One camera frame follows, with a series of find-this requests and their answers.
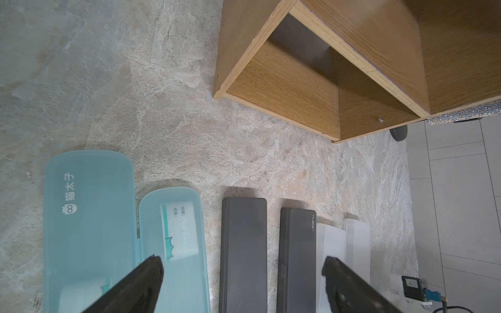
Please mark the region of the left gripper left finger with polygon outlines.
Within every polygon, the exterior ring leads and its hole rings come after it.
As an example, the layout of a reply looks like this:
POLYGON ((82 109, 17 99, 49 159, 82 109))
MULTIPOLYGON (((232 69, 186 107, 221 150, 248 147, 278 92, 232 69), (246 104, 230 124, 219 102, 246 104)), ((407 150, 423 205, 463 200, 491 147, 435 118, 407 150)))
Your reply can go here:
POLYGON ((152 255, 89 306, 86 312, 154 312, 163 283, 164 267, 152 255))

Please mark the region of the black pencil case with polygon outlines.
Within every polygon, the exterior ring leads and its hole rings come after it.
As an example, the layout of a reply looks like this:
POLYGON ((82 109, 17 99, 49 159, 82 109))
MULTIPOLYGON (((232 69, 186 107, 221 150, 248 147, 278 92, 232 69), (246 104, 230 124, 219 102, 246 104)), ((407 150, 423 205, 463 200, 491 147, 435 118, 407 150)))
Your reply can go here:
POLYGON ((267 201, 225 198, 219 312, 267 312, 267 201))
POLYGON ((317 214, 281 209, 277 312, 316 311, 317 214))

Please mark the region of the translucent white case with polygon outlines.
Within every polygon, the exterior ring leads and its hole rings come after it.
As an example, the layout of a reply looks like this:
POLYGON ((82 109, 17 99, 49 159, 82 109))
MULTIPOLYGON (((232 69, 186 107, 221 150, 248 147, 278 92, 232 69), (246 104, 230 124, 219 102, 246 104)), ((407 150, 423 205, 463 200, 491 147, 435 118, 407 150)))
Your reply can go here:
POLYGON ((347 233, 346 262, 366 283, 371 279, 371 227, 355 219, 344 219, 347 233))
POLYGON ((347 233, 327 224, 317 224, 316 313, 331 313, 322 268, 328 256, 346 260, 347 233))

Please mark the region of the glitter microphone on stand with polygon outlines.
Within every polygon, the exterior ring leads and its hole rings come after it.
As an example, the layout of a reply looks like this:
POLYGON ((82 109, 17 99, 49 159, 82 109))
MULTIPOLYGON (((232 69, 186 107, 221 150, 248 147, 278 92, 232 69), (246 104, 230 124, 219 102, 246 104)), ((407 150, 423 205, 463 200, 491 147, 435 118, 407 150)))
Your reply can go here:
MULTIPOLYGON (((432 117, 427 119, 426 122, 428 122, 429 125, 442 125, 446 123, 476 121, 484 117, 497 115, 500 115, 500 100, 495 100, 490 103, 480 104, 471 108, 466 108, 441 116, 432 117)), ((404 125, 390 129, 390 134, 396 142, 401 142, 408 136, 408 126, 404 125)))

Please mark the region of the teal pencil case outer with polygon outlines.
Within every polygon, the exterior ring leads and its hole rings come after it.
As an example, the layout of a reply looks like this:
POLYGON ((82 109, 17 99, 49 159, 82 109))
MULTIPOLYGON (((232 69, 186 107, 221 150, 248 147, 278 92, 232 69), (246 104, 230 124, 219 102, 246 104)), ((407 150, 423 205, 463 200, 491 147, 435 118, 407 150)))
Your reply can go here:
POLYGON ((44 173, 44 311, 83 312, 137 265, 132 162, 82 150, 44 173))

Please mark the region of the teal pencil case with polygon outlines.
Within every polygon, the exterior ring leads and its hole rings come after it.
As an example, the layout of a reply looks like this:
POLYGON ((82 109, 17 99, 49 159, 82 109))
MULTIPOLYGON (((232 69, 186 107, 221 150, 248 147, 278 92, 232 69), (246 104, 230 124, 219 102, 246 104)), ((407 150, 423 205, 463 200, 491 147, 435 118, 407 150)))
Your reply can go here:
POLYGON ((132 162, 82 150, 44 173, 44 311, 83 312, 137 265, 132 162))
POLYGON ((164 269, 155 312, 210 312, 200 195, 188 187, 155 190, 138 212, 141 257, 160 257, 164 269))

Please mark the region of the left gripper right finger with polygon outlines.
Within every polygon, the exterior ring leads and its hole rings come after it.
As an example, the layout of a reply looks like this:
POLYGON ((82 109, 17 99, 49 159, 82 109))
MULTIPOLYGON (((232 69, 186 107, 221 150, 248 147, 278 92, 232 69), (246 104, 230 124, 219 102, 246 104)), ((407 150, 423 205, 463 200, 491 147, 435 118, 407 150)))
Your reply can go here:
POLYGON ((400 311, 338 258, 326 258, 322 276, 332 312, 400 311))

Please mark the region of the teal pencil case inner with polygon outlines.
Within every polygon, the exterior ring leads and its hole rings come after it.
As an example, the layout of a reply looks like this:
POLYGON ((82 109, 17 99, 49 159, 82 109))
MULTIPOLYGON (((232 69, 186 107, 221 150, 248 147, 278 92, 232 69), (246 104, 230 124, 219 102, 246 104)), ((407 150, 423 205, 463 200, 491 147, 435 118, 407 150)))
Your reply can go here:
POLYGON ((155 312, 210 312, 200 195, 188 187, 155 190, 138 212, 141 257, 160 257, 164 269, 155 312))

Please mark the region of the wooden three-tier shelf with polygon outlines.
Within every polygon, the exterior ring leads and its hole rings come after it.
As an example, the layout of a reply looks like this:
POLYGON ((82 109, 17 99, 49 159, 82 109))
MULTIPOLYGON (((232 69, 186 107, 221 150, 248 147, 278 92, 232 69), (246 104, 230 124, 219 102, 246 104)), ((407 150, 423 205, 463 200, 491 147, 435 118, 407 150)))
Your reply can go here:
POLYGON ((500 100, 499 1, 225 1, 213 96, 334 142, 500 100))

